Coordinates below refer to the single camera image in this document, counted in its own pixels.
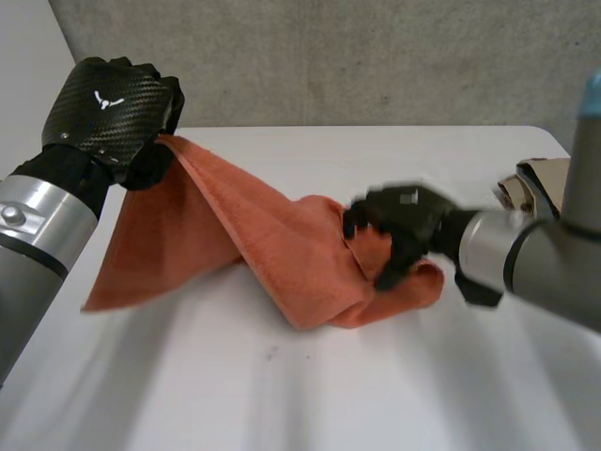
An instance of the white logo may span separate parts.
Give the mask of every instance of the white logo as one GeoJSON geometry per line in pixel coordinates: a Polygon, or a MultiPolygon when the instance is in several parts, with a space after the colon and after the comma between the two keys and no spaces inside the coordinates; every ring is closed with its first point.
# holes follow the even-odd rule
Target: white logo
{"type": "Polygon", "coordinates": [[[98,91],[94,91],[94,96],[100,104],[101,110],[106,110],[109,106],[119,105],[121,102],[125,101],[125,99],[119,99],[118,101],[105,101],[100,98],[100,94],[98,93],[98,91]]]}

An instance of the towel fold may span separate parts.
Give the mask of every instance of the towel fold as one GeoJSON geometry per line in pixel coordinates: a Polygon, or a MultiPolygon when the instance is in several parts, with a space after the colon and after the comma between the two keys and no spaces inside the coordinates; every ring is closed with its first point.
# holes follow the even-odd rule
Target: towel fold
{"type": "Polygon", "coordinates": [[[84,311],[144,303],[241,257],[297,329],[361,326],[439,298],[442,272],[426,260],[376,292],[390,239],[368,230],[346,242],[333,200],[290,201],[184,138],[161,142],[177,160],[157,186],[127,193],[84,311]]]}

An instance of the black wrist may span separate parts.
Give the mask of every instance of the black wrist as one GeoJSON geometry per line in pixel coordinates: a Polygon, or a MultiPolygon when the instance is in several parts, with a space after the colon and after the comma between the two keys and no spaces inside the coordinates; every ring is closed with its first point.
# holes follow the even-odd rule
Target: black wrist
{"type": "Polygon", "coordinates": [[[49,146],[11,175],[52,183],[84,202],[97,218],[114,183],[109,172],[92,156],[69,146],[49,146]]]}

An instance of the blue cap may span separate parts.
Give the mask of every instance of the blue cap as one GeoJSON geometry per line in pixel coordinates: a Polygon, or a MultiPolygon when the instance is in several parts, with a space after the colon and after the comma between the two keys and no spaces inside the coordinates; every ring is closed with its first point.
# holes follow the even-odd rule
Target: blue cap
{"type": "Polygon", "coordinates": [[[598,70],[586,84],[578,117],[601,119],[601,70],[598,70]]]}

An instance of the silver metal arm segment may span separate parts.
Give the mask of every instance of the silver metal arm segment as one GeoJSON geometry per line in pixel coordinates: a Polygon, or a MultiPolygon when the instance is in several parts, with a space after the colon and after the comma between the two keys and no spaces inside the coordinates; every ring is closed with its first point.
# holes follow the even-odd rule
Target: silver metal arm segment
{"type": "Polygon", "coordinates": [[[463,273],[601,333],[601,73],[581,107],[561,219],[518,226],[516,214],[473,218],[459,251],[463,273]]]}
{"type": "Polygon", "coordinates": [[[84,202],[51,183],[0,183],[0,385],[97,223],[84,202]]]}

